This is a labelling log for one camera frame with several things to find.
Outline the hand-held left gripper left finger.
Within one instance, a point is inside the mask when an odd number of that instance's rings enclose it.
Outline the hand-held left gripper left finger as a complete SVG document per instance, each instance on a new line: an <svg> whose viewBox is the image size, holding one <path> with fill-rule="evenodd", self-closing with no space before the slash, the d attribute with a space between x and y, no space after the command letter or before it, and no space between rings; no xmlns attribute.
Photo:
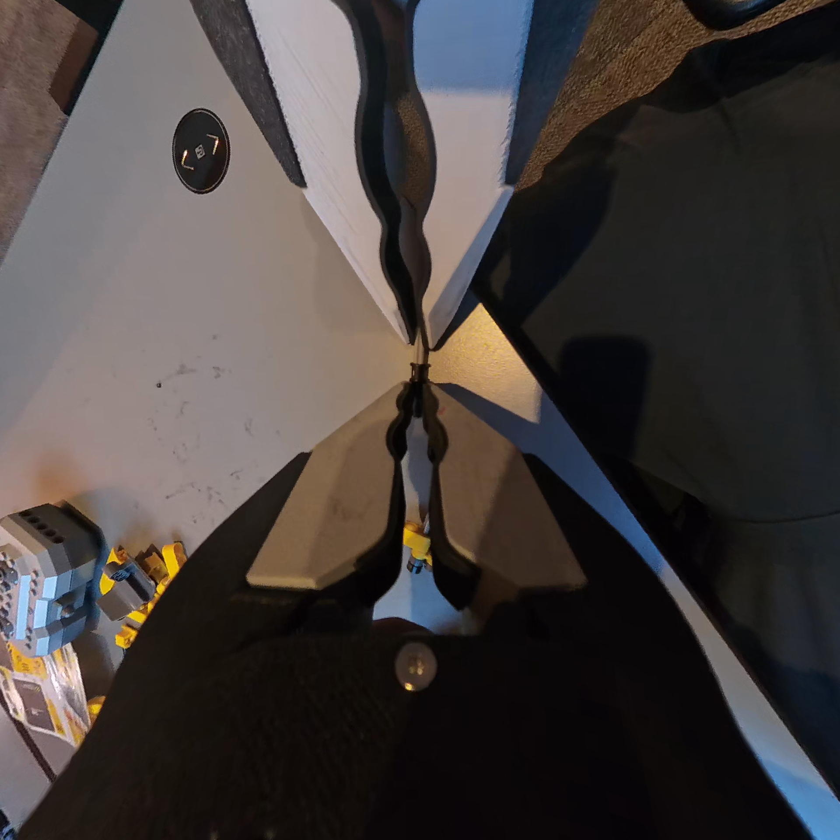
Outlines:
<svg viewBox="0 0 840 840"><path fill-rule="evenodd" d="M403 458L414 385L396 385L311 451L247 572L260 590L325 592L347 584L382 598L401 569Z"/></svg>

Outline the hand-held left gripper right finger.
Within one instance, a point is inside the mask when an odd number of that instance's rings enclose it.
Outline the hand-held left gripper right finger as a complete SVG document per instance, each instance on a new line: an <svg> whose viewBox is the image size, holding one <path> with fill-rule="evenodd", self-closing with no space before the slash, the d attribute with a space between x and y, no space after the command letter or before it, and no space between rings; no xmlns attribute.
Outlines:
<svg viewBox="0 0 840 840"><path fill-rule="evenodd" d="M575 592L587 579L522 451L437 385L423 387L434 581L453 607Z"/></svg>

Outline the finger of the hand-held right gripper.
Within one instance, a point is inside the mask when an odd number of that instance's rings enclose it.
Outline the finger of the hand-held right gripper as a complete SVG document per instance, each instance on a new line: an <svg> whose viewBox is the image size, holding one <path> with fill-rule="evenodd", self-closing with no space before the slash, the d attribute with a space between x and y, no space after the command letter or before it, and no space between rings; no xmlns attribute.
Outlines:
<svg viewBox="0 0 840 840"><path fill-rule="evenodd" d="M385 164L387 59L371 2L248 2L303 192L385 318L413 344L402 209Z"/></svg>
<svg viewBox="0 0 840 840"><path fill-rule="evenodd" d="M513 192L506 171L532 7L421 1L413 12L414 76L434 147L423 221L431 348L455 317Z"/></svg>

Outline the small yellow toy beam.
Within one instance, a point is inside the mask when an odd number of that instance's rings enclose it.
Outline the small yellow toy beam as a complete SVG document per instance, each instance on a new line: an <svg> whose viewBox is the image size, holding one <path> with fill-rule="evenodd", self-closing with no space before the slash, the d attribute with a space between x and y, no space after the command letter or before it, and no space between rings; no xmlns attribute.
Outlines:
<svg viewBox="0 0 840 840"><path fill-rule="evenodd" d="M406 569L409 574L421 574L433 568L432 541L427 521L407 521L403 529L403 546L408 551Z"/></svg>

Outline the pile of toy parts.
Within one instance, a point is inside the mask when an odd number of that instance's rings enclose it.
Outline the pile of toy parts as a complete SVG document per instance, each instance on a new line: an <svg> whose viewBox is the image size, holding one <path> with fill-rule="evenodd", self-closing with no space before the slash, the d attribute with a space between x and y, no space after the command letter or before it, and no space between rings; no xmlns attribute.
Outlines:
<svg viewBox="0 0 840 840"><path fill-rule="evenodd" d="M119 625L114 634L117 648L130 649L186 561L181 541L162 549L151 545L136 555L121 545L111 549L100 575L96 604L104 617Z"/></svg>

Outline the black desk grommet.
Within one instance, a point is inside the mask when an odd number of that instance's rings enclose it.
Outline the black desk grommet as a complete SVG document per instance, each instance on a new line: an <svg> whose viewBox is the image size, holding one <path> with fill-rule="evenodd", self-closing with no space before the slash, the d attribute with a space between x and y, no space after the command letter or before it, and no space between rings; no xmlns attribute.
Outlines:
<svg viewBox="0 0 840 840"><path fill-rule="evenodd" d="M228 132L214 112L195 108L178 122L171 154L181 184L193 194L209 194L228 173Z"/></svg>

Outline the grey desk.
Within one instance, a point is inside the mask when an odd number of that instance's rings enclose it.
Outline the grey desk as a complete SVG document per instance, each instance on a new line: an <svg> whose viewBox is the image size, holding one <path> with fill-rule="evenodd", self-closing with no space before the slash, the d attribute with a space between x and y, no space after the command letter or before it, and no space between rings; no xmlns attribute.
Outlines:
<svg viewBox="0 0 840 840"><path fill-rule="evenodd" d="M418 2L385 43L385 164L437 385L516 445L587 579L453 607L246 576L317 444L396 385L396 333L188 2L126 2L2 265L2 512L70 490L104 542L185 537L97 722L18 838L814 838L743 733L664 553L475 287L431 348ZM224 124L189 192L181 118ZM664 557L664 562L675 565Z"/></svg>

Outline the grey toy battery box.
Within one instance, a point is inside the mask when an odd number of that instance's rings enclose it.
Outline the grey toy battery box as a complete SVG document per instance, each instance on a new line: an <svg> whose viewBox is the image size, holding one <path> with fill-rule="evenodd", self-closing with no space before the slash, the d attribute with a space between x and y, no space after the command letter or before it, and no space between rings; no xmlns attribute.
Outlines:
<svg viewBox="0 0 840 840"><path fill-rule="evenodd" d="M67 501L1 519L2 637L42 658L75 641L91 620L102 532Z"/></svg>

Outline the yellow black sticker sheet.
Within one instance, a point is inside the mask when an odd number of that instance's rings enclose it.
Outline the yellow black sticker sheet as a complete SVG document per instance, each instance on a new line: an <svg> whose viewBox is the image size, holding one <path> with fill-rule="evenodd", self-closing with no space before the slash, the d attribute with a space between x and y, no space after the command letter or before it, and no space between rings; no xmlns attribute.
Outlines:
<svg viewBox="0 0 840 840"><path fill-rule="evenodd" d="M72 644L44 657L28 657L3 640L2 699L15 721L78 748L96 721L104 695L88 696Z"/></svg>

